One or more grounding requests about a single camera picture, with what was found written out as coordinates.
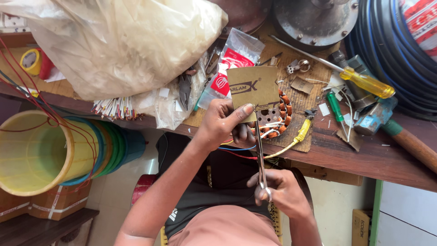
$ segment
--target copper coil winding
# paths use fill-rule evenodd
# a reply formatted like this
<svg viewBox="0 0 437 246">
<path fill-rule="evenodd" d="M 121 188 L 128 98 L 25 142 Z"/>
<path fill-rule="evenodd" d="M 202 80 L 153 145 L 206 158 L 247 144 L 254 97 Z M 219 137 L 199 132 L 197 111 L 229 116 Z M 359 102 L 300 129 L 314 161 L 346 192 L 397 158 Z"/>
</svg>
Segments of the copper coil winding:
<svg viewBox="0 0 437 246">
<path fill-rule="evenodd" d="M 287 129 L 287 127 L 290 125 L 291 123 L 291 115 L 293 113 L 293 108 L 291 106 L 291 102 L 288 99 L 287 95 L 284 94 L 284 92 L 282 92 L 281 90 L 278 89 L 279 92 L 279 97 L 281 98 L 281 103 L 279 105 L 280 108 L 280 117 L 278 122 L 280 123 L 284 123 L 282 126 L 280 127 L 264 127 L 261 128 L 262 126 L 260 126 L 260 133 L 261 135 L 263 135 L 264 133 L 270 131 L 271 129 L 275 130 L 273 132 L 270 132 L 269 134 L 267 134 L 266 136 L 263 137 L 263 139 L 272 139 L 274 137 L 277 137 L 279 135 L 281 135 L 283 132 L 285 132 L 285 130 Z"/>
</svg>

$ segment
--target tape roll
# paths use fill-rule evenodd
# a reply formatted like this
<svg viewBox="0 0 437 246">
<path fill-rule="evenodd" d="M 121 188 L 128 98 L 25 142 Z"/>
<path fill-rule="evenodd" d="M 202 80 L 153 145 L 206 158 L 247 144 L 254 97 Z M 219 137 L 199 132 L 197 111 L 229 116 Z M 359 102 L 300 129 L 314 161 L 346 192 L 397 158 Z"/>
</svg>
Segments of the tape roll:
<svg viewBox="0 0 437 246">
<path fill-rule="evenodd" d="M 23 54 L 20 66 L 29 74 L 38 75 L 41 70 L 41 54 L 37 49 L 30 49 Z"/>
</svg>

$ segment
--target hand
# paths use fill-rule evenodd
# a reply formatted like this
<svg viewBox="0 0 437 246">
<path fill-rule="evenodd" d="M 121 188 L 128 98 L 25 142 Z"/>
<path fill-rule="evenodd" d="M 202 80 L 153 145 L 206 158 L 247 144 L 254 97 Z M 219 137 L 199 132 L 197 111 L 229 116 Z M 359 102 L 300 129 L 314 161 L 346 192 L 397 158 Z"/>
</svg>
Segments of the hand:
<svg viewBox="0 0 437 246">
<path fill-rule="evenodd" d="M 266 169 L 267 186 L 272 193 L 272 201 L 275 206 L 284 212 L 289 218 L 302 218 L 311 216 L 312 211 L 309 203 L 299 187 L 294 174 L 289 170 Z M 258 184 L 259 173 L 253 175 L 247 186 Z M 268 200 L 268 194 L 260 186 L 255 189 L 255 203 L 260 206 L 261 200 Z"/>
<path fill-rule="evenodd" d="M 214 151 L 232 132 L 236 144 L 241 141 L 254 144 L 255 137 L 250 129 L 253 123 L 240 123 L 254 111 L 254 108 L 248 103 L 234 110 L 230 99 L 212 100 L 193 141 L 208 151 Z"/>
</svg>

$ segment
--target wooden hammer handle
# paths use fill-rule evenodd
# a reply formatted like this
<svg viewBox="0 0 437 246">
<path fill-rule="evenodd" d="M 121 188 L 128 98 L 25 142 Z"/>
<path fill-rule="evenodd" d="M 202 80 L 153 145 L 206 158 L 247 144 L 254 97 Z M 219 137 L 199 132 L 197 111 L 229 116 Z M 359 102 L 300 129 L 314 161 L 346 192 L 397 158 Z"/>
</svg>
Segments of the wooden hammer handle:
<svg viewBox="0 0 437 246">
<path fill-rule="evenodd" d="M 392 119 L 389 119 L 382 129 L 412 156 L 437 173 L 437 153 L 435 151 Z"/>
</svg>

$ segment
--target black cable coil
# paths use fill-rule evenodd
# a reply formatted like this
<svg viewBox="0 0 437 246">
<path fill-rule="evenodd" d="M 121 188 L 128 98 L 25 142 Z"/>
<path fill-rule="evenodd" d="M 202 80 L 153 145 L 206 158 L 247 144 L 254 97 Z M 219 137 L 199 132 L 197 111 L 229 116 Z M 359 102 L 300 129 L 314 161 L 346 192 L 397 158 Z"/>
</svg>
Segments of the black cable coil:
<svg viewBox="0 0 437 246">
<path fill-rule="evenodd" d="M 378 79 L 395 88 L 398 109 L 437 121 L 437 63 L 409 32 L 398 0 L 361 0 L 359 8 L 345 38 L 348 56 L 360 55 Z"/>
</svg>

